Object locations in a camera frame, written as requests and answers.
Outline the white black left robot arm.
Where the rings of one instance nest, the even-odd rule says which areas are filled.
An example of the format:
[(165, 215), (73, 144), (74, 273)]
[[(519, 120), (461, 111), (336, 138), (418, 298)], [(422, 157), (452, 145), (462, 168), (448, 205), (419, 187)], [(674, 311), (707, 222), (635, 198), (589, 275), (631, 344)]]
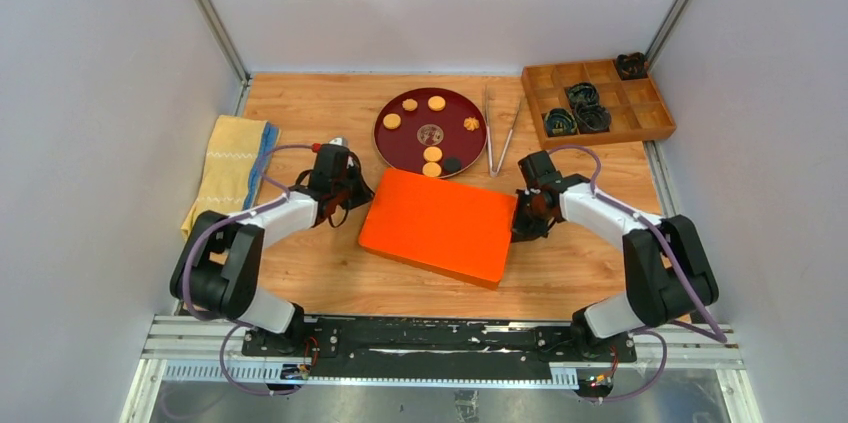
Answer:
[(303, 308), (259, 284), (265, 249), (288, 236), (327, 224), (343, 225), (351, 210), (374, 198), (359, 157), (337, 137), (313, 144), (312, 168), (277, 198), (237, 212), (202, 212), (172, 273), (169, 290), (201, 321), (225, 319), (268, 333), (283, 356), (306, 343)]

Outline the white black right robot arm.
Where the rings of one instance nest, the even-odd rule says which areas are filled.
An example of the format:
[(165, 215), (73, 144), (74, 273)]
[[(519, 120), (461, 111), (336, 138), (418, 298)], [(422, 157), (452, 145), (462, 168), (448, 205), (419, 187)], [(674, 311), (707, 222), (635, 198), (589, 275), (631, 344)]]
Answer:
[(584, 360), (596, 360), (611, 338), (665, 324), (697, 312), (703, 335), (726, 338), (708, 308), (719, 288), (694, 222), (684, 215), (662, 217), (638, 210), (601, 190), (600, 175), (563, 175), (548, 151), (518, 163), (525, 186), (517, 190), (511, 224), (514, 243), (548, 237), (558, 223), (590, 230), (623, 256), (625, 289), (575, 312), (571, 346)]

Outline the black sandwich cookie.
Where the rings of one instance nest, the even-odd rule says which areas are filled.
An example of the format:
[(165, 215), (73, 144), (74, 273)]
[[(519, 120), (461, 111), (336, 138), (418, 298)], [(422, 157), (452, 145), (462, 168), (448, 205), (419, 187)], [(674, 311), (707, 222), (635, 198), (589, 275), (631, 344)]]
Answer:
[(461, 160), (457, 157), (445, 158), (442, 161), (442, 174), (453, 175), (458, 173), (463, 168)]

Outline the orange box lid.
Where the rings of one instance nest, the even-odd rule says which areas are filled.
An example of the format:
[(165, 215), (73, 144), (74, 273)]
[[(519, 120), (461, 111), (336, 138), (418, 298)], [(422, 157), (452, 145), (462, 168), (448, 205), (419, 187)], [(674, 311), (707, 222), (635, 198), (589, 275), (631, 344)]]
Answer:
[(372, 254), (495, 290), (516, 203), (514, 195), (388, 169), (358, 243)]

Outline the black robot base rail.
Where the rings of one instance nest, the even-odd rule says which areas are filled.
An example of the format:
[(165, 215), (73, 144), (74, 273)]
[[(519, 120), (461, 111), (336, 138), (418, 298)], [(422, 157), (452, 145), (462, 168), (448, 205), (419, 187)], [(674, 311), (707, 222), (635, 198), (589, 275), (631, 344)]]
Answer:
[(744, 363), (732, 331), (724, 342), (666, 325), (626, 333), (592, 350), (564, 321), (310, 315), (287, 340), (263, 330), (187, 316), (155, 318), (142, 355), (167, 381), (235, 381), (273, 391), (307, 385), (543, 389), (597, 398), (632, 390), (659, 370), (732, 371)]

